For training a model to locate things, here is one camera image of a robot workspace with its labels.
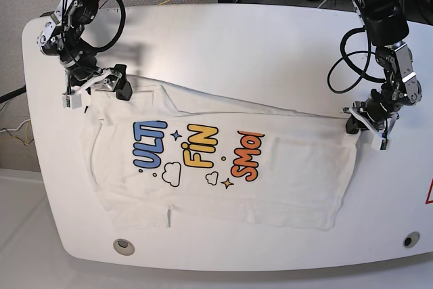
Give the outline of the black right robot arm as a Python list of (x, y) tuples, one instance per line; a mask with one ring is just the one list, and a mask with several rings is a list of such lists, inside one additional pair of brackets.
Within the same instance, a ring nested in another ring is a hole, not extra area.
[(120, 8), (120, 23), (116, 34), (104, 46), (95, 47), (82, 35), (86, 25), (94, 21), (100, 0), (61, 0), (47, 19), (38, 36), (37, 44), (43, 54), (58, 57), (66, 73), (64, 107), (77, 108), (81, 95), (92, 90), (113, 92), (122, 101), (131, 99), (133, 90), (127, 80), (124, 64), (110, 68), (97, 66), (96, 55), (111, 49), (119, 40), (126, 22), (126, 8), (122, 0), (116, 0)]

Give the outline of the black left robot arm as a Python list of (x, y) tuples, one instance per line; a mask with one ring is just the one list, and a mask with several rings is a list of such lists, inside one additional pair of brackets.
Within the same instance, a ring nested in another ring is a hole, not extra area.
[[(404, 41), (409, 35), (409, 25), (400, 0), (352, 0), (363, 23), (362, 27), (348, 31), (340, 42), (341, 60), (356, 72), (359, 80), (380, 84), (372, 89), (362, 102), (355, 101), (344, 113), (349, 115), (346, 132), (371, 131), (386, 145), (388, 136), (398, 120), (403, 106), (414, 106), (422, 99), (421, 84), (413, 69), (413, 56)], [(346, 51), (352, 36), (365, 33), (367, 37), (367, 62), (375, 60), (384, 70), (383, 78), (368, 75), (368, 66), (359, 68)]]

